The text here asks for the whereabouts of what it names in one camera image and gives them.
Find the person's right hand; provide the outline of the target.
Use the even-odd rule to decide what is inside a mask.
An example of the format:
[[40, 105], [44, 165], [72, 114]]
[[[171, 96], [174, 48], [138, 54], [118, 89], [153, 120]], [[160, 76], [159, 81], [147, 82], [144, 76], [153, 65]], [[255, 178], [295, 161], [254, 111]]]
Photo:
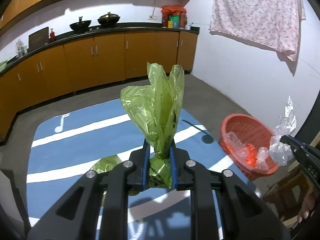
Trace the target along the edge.
[[315, 195], [315, 188], [311, 187], [306, 196], [304, 197], [302, 208], [298, 213], [297, 222], [300, 223], [302, 220], [307, 219], [310, 215], [310, 212], [313, 210], [315, 202], [316, 202], [316, 195]]

